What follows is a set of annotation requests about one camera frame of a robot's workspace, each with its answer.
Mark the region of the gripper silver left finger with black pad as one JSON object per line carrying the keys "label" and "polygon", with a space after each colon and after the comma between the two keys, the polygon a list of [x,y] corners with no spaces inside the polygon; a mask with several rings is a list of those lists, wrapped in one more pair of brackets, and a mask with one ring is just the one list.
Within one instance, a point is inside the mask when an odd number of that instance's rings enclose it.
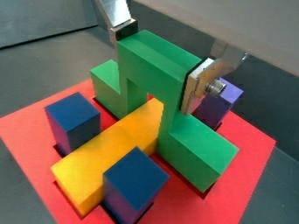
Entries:
{"label": "gripper silver left finger with black pad", "polygon": [[127,0],[93,0],[107,24],[109,41],[117,53],[117,42],[137,33],[137,21],[132,18]]}

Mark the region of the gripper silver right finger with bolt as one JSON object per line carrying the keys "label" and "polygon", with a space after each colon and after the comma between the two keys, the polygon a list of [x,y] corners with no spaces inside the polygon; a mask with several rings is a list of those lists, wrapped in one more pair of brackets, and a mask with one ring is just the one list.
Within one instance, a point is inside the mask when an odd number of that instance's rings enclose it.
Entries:
{"label": "gripper silver right finger with bolt", "polygon": [[220,77],[238,69],[248,53],[216,39],[210,57],[187,74],[180,111],[188,115],[200,106],[206,95],[219,97],[226,89]]}

